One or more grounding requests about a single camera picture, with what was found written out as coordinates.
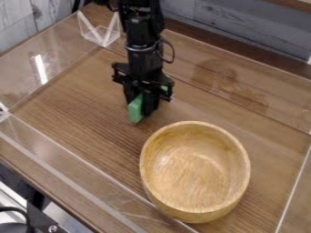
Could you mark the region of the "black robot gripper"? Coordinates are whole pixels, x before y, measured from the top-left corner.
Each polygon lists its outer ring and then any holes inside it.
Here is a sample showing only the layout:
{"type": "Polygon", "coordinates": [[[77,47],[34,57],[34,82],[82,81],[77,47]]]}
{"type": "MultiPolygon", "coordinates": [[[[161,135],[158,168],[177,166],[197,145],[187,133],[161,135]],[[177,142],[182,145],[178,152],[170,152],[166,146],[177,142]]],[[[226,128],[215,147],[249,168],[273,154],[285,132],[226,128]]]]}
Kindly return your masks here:
{"type": "Polygon", "coordinates": [[[114,81],[123,86],[127,103],[130,104],[143,91],[143,114],[149,117],[159,106],[159,93],[149,89],[159,86],[170,88],[169,97],[173,98],[175,83],[165,74],[163,66],[174,60],[165,58],[165,46],[150,47],[129,46],[129,62],[113,64],[114,81]]]}

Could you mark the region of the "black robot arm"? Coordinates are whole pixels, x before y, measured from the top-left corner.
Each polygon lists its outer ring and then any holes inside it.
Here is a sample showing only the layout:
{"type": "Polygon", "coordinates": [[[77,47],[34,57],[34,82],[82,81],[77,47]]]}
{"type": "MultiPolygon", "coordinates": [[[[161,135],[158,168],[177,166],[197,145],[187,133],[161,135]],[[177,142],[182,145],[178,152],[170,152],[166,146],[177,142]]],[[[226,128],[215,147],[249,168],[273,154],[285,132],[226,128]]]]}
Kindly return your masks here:
{"type": "Polygon", "coordinates": [[[173,43],[163,37],[166,19],[159,0],[94,0],[118,13],[126,33],[127,63],[113,63],[113,79],[123,86],[129,113],[149,117],[158,110],[162,100],[171,101],[174,80],[163,66],[173,63],[165,57],[165,45],[173,43]]]}

